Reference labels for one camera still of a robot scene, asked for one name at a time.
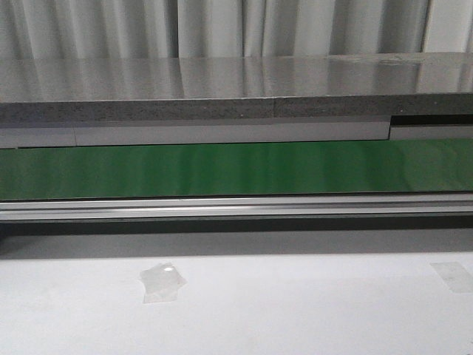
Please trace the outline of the aluminium conveyor frame rail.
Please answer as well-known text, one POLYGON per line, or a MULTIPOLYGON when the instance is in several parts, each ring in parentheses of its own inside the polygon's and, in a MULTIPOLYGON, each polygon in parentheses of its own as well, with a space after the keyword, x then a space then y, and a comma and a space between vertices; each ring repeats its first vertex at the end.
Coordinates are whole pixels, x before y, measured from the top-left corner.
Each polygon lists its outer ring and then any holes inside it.
POLYGON ((470 192, 21 200, 1 203, 1 221, 5 223, 470 213, 470 192))

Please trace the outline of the white panel under counter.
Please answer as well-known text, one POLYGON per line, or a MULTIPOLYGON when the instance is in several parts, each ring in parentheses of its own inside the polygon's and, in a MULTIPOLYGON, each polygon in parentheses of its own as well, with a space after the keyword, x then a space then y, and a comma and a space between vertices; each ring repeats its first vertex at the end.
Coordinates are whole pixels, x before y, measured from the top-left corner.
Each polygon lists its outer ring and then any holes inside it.
POLYGON ((354 115, 1 125, 3 149, 471 137, 471 115, 354 115))

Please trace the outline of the grey speckled stone counter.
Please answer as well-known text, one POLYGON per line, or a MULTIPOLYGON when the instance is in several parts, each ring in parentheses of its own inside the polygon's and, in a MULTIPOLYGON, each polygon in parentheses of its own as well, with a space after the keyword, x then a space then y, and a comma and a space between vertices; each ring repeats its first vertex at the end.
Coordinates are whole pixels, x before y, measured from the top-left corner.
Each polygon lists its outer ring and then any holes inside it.
POLYGON ((466 115, 472 55, 1 62, 1 123, 466 115))

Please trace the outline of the green conveyor belt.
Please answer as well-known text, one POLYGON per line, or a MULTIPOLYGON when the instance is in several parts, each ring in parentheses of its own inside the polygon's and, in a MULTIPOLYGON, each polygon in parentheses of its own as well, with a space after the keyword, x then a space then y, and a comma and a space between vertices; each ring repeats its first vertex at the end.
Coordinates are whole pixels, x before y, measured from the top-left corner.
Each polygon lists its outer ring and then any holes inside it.
POLYGON ((469 139, 1 151, 2 200, 471 189, 469 139))

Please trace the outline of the white pleated curtain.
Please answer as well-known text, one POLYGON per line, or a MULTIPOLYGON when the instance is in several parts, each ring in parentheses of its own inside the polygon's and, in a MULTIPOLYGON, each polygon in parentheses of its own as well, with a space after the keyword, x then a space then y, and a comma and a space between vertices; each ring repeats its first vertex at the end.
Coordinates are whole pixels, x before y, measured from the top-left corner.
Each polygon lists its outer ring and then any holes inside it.
POLYGON ((3 1, 1 57, 472 51, 470 1, 3 1))

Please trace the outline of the clear tape patch left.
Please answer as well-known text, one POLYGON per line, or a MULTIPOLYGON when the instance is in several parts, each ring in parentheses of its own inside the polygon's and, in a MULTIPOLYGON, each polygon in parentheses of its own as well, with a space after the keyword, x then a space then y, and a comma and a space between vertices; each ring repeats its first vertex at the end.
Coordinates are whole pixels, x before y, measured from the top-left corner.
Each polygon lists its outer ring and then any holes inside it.
POLYGON ((175 301, 179 290, 187 283, 172 263, 160 263, 141 271, 140 281, 145 289, 145 304, 175 301))

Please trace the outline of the clear tape strip right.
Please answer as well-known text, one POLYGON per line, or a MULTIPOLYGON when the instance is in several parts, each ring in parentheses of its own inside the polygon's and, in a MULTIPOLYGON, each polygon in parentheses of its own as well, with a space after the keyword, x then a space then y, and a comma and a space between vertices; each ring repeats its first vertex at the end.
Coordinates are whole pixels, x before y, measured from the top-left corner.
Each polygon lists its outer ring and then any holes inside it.
POLYGON ((472 293, 472 275, 460 263, 431 263, 430 266, 445 282, 450 291, 457 294, 472 293))

